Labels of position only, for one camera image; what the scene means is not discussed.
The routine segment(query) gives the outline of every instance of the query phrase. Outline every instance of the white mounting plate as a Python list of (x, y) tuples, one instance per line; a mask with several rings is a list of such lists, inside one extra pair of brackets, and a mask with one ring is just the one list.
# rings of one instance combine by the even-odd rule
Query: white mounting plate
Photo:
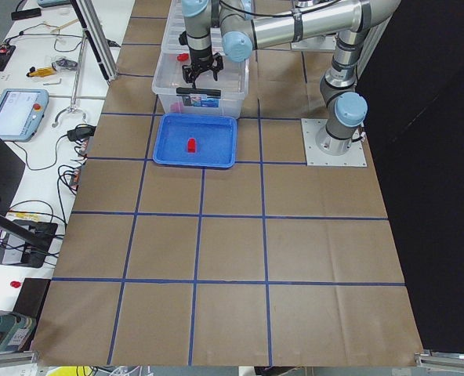
[(319, 35), (300, 42), (292, 42), (292, 51), (334, 52), (335, 49), (335, 35)]
[(316, 134), (326, 125), (328, 119), (302, 119), (303, 144), (307, 166), (322, 167), (367, 167), (362, 142), (352, 143), (344, 155), (329, 155), (319, 149)]

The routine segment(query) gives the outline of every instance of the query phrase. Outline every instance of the black connector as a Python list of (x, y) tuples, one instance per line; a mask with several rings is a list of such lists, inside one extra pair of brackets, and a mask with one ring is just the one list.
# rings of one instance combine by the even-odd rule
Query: black connector
[(11, 13), (11, 20), (26, 20), (27, 18), (40, 17), (42, 15), (40, 8), (32, 8), (27, 10), (18, 10)]
[(94, 125), (84, 125), (83, 127), (76, 127), (68, 131), (67, 138), (72, 142), (79, 141), (80, 139), (94, 136), (95, 131), (96, 127)]

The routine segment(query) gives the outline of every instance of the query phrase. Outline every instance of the yellow tool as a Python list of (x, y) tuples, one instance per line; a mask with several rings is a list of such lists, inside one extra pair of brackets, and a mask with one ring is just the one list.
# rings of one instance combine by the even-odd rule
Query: yellow tool
[(56, 74), (56, 71), (53, 67), (38, 68), (31, 67), (27, 73), (27, 77), (45, 77), (50, 76), (51, 74)]

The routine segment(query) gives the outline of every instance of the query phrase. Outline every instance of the tablet screen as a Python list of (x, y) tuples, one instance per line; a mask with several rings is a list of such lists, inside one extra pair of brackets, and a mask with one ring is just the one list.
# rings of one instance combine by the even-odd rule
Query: tablet screen
[(21, 134), (37, 97), (38, 92), (7, 92), (0, 106), (0, 135)]

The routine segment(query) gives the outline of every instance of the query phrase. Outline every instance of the tablet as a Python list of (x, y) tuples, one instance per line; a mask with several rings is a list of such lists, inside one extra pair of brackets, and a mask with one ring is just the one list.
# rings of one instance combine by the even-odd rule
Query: tablet
[(45, 90), (6, 89), (0, 97), (0, 138), (25, 142), (37, 132), (49, 102)]

